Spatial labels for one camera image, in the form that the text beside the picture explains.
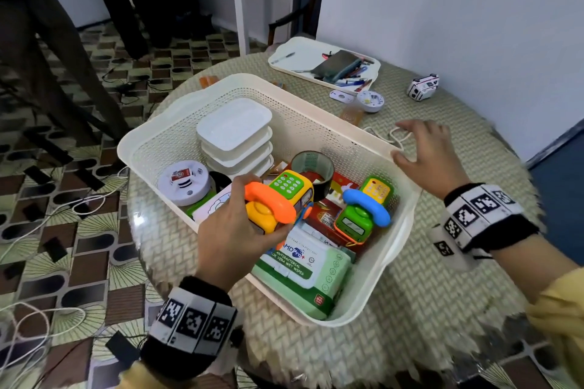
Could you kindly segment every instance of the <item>yellow shirt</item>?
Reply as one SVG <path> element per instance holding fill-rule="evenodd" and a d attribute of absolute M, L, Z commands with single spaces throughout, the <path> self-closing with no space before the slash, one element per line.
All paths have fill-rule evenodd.
<path fill-rule="evenodd" d="M 584 268 L 559 278 L 526 308 L 532 325 L 546 334 L 560 362 L 584 388 Z M 146 367 L 135 362 L 121 373 L 119 389 L 166 389 Z M 180 387 L 189 387 L 189 383 Z"/>

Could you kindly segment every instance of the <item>white cord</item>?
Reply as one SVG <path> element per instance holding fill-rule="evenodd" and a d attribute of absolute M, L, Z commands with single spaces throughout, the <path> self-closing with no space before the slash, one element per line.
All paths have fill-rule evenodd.
<path fill-rule="evenodd" d="M 120 169 L 116 175 L 117 178 L 121 178 L 121 179 L 128 179 L 128 177 L 120 177 L 120 173 L 125 170 L 128 169 L 128 167 L 124 167 L 122 169 Z M 71 211 L 74 214 L 77 214 L 78 216 L 88 216 L 91 214 L 94 214 L 95 212 L 98 211 L 98 209 L 100 209 L 104 203 L 106 202 L 106 198 L 108 196 L 110 196 L 111 194 L 113 194 L 114 192 L 117 192 L 118 190 L 120 190 L 121 188 L 123 188 L 124 186 L 126 186 L 126 184 L 124 183 L 122 186 L 119 186 L 118 188 L 115 188 L 113 191 L 108 192 L 107 194 L 98 194 L 98 195 L 90 195 L 88 197 L 85 197 L 84 199 L 77 199 L 77 200 L 73 200 L 70 201 L 68 203 L 63 203 L 62 205 L 57 206 L 53 212 L 51 212 L 48 216 L 46 216 L 42 222 L 39 223 L 39 225 L 37 227 L 35 227 L 34 229 L 30 230 L 29 232 L 27 232 L 24 236 L 20 236 L 19 238 L 15 239 L 10 246 L 8 246 L 8 249 L 6 251 L 4 251 L 4 253 L 0 256 L 0 264 L 2 264 L 2 261 L 6 258 L 6 256 L 8 255 L 8 253 L 11 251 L 11 249 L 14 247 L 14 245 L 19 242 L 20 240 L 22 240 L 25 237 L 28 237 L 29 235 L 31 235 L 34 231 L 36 231 L 37 229 L 39 229 L 41 226 L 43 226 L 45 223 L 47 223 L 48 219 L 50 219 L 52 216 L 54 216 L 56 214 L 57 211 L 59 211 L 59 209 L 64 208 L 65 206 L 69 206 L 69 205 L 73 205 L 71 206 Z M 99 204 L 99 206 L 97 208 L 95 208 L 92 211 L 89 212 L 77 212 L 75 209 L 77 206 L 79 205 L 85 205 L 86 203 L 90 203 L 92 201 L 96 201 L 96 200 L 101 200 L 102 202 Z"/>
<path fill-rule="evenodd" d="M 367 126 L 365 128 L 363 128 L 364 131 L 367 131 L 369 134 L 372 134 L 374 136 L 376 136 L 378 139 L 383 140 L 384 142 L 390 143 L 393 146 L 397 146 L 399 149 L 401 149 L 402 151 L 404 150 L 404 145 L 402 144 L 402 142 L 405 142 L 406 140 L 409 139 L 409 137 L 412 135 L 411 132 L 408 132 L 405 137 L 399 139 L 398 137 L 396 137 L 394 135 L 394 132 L 396 131 L 403 131 L 403 129 L 401 129 L 400 127 L 394 127 L 390 132 L 389 135 L 392 138 L 392 140 L 387 140 L 384 139 L 382 136 L 380 136 L 374 129 L 372 126 Z"/>
<path fill-rule="evenodd" d="M 24 317 L 22 317 L 18 322 L 16 322 L 16 318 L 14 317 L 14 313 L 10 312 L 10 319 L 11 319 L 11 323 L 14 326 L 14 334 L 12 336 L 12 340 L 11 340 L 11 344 L 10 347 L 8 348 L 8 352 L 6 353 L 6 358 L 4 359 L 4 363 L 2 364 L 2 367 L 0 367 L 0 378 L 2 378 L 2 375 L 4 374 L 4 370 L 9 367 L 12 366 L 18 362 L 20 362 L 22 359 L 28 357 L 28 359 L 26 360 L 23 368 L 18 372 L 18 374 L 16 375 L 15 379 L 12 381 L 11 385 L 9 386 L 9 389 L 14 387 L 14 385 L 18 382 L 19 379 L 22 378 L 23 375 L 25 375 L 28 371 L 30 371 L 37 363 L 40 362 L 40 360 L 42 360 L 45 355 L 48 352 L 48 346 L 46 346 L 47 340 L 49 338 L 53 338 L 56 337 L 58 335 L 62 335 L 62 334 L 66 334 L 69 331 L 72 331 L 73 329 L 77 328 L 78 326 L 81 325 L 81 323 L 84 322 L 85 317 L 87 316 L 87 313 L 82 309 L 82 308 L 77 308 L 77 307 L 66 307 L 66 308 L 53 308 L 53 309 L 45 309 L 45 310 L 39 310 L 38 308 L 36 308 L 35 306 L 33 306 L 32 304 L 28 304 L 24 301 L 17 301 L 16 303 L 12 303 L 9 304 L 8 306 L 0 309 L 0 313 L 7 311 L 13 307 L 16 307 L 18 305 L 22 305 L 25 306 L 29 309 L 31 309 L 31 313 L 30 314 L 26 314 Z M 62 332 L 56 332 L 55 334 L 50 334 L 51 331 L 51 326 L 50 326 L 50 322 L 48 320 L 47 317 L 47 312 L 58 312 L 58 311 L 77 311 L 77 312 L 81 312 L 81 314 L 83 315 L 83 317 L 73 326 L 70 326 L 68 329 L 66 329 L 65 331 Z M 32 337 L 25 337 L 22 336 L 19 331 L 20 331 L 20 325 L 22 323 L 24 323 L 24 321 L 29 318 L 32 317 L 33 315 L 40 315 L 45 323 L 45 326 L 47 328 L 47 331 L 45 334 L 43 335 L 37 335 L 37 336 L 32 336 Z M 33 340 L 38 340 L 41 339 L 42 341 L 36 345 L 34 348 L 32 348 L 30 351 L 28 351 L 26 354 L 21 355 L 20 357 L 18 357 L 15 360 L 12 360 L 11 362 L 9 361 L 11 355 L 12 355 L 12 350 L 14 349 L 14 346 L 16 345 L 16 341 L 17 340 L 21 340 L 21 341 L 33 341 Z M 31 358 L 33 357 L 33 355 L 40 350 L 41 348 L 43 348 L 43 352 L 40 355 L 39 358 L 37 358 L 33 364 L 29 365 L 29 362 L 31 360 Z"/>

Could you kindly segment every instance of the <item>orange telephone handset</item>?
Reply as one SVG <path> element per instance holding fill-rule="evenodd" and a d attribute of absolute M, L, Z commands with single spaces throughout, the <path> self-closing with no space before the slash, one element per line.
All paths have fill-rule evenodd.
<path fill-rule="evenodd" d="M 283 224 L 296 221 L 296 209 L 286 198 L 277 191 L 260 182 L 251 182 L 245 185 L 245 199 L 258 201 L 268 207 L 274 218 Z"/>

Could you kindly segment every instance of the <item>person's left hand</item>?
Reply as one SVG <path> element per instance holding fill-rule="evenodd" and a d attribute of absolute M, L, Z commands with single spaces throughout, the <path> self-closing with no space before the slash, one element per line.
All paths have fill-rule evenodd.
<path fill-rule="evenodd" d="M 199 267 L 195 277 L 225 292 L 250 273 L 263 253 L 285 240 L 294 224 L 260 235 L 245 209 L 245 185 L 261 182 L 252 174 L 236 177 L 229 200 L 199 226 Z"/>

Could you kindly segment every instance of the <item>hand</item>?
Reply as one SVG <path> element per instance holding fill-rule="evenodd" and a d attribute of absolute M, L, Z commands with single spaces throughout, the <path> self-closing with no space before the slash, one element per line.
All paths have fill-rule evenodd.
<path fill-rule="evenodd" d="M 438 125 L 434 120 L 404 120 L 396 125 L 410 131 L 416 139 L 415 162 L 400 151 L 391 152 L 395 164 L 414 183 L 444 200 L 451 191 L 471 182 L 454 152 L 448 126 Z"/>
<path fill-rule="evenodd" d="M 263 253 L 285 240 L 294 224 L 260 235 L 248 220 L 245 185 L 261 182 L 252 174 L 236 177 L 229 200 L 199 227 L 199 267 L 195 277 L 228 292 L 251 272 Z"/>

